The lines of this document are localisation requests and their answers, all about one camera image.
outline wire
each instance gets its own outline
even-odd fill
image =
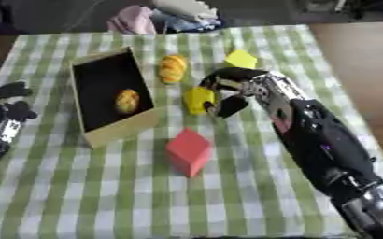
[[[69,31],[72,31],[74,28],[80,26],[84,20],[92,13],[92,11],[99,5],[99,4],[102,4],[103,2],[105,2],[106,0],[96,0],[94,3],[92,3],[92,5],[87,8],[84,13],[81,14],[81,16],[79,16],[79,18],[76,20],[76,22],[72,25],[69,25],[67,27],[64,28],[64,32],[69,32]]]

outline checkered cloth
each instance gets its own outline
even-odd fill
[[[132,46],[162,116],[156,128],[104,148],[86,147],[78,128],[68,62]],[[328,199],[309,184],[255,101],[227,120],[192,116],[183,92],[222,66],[234,49],[278,70],[341,117],[379,158],[368,131],[306,26],[232,28],[209,34],[20,36],[0,70],[0,85],[25,80],[39,114],[0,161],[0,236],[145,238],[188,235],[334,235],[350,233]],[[180,53],[183,82],[162,84],[157,62]],[[166,159],[167,140],[191,127],[213,155],[188,179]]]

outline red cube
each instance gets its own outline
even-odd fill
[[[193,177],[210,157],[210,142],[193,130],[185,128],[167,144],[166,151],[178,170]]]

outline yellow cube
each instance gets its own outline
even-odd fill
[[[193,115],[204,114],[204,102],[215,102],[215,93],[204,87],[193,87],[191,90],[184,93],[184,103]]]
[[[228,55],[225,62],[235,67],[254,69],[257,65],[257,58],[242,49],[236,49]]]

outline robotic hand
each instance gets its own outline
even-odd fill
[[[37,117],[24,101],[14,104],[5,101],[12,97],[30,94],[32,91],[25,87],[24,82],[14,82],[0,87],[0,158],[8,152],[13,138],[19,133],[22,125],[28,119]]]
[[[220,103],[204,104],[207,112],[223,118],[254,96],[304,175],[330,197],[348,226],[364,238],[383,239],[383,180],[373,171],[376,159],[323,104],[287,77],[263,70],[223,68],[200,86],[236,92]]]

